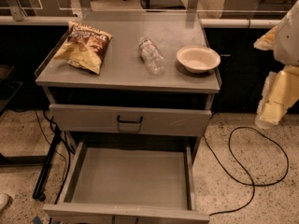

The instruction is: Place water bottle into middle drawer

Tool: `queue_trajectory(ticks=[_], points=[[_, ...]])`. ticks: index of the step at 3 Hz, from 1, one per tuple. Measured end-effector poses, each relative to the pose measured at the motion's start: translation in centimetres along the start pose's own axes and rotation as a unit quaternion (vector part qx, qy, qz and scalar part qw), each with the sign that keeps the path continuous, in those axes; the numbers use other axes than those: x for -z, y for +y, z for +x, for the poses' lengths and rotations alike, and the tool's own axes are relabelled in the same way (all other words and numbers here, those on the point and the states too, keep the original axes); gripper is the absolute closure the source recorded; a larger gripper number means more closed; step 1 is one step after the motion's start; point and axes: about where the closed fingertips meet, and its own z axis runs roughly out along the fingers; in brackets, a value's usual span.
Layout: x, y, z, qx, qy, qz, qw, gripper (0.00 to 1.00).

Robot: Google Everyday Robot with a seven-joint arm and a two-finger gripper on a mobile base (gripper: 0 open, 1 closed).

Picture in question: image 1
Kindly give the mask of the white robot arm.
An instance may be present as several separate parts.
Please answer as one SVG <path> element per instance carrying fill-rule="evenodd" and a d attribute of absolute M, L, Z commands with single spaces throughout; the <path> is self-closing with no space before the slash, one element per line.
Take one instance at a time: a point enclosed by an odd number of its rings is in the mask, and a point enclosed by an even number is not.
<path fill-rule="evenodd" d="M 299 100 L 299 1 L 277 26 L 256 40 L 254 47 L 273 50 L 275 60 L 284 65 L 265 79 L 257 108 L 255 125 L 269 129 L 278 125 Z"/>

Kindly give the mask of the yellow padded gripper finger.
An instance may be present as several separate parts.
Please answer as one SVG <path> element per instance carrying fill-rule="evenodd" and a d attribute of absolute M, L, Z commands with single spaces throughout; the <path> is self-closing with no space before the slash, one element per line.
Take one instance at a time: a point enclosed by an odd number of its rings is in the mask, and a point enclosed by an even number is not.
<path fill-rule="evenodd" d="M 253 47 L 259 50 L 273 50 L 277 29 L 276 26 L 270 29 L 254 42 Z"/>
<path fill-rule="evenodd" d="M 299 67 L 287 65 L 278 73 L 270 72 L 263 85 L 262 97 L 255 125 L 269 129 L 278 125 L 299 100 Z"/>

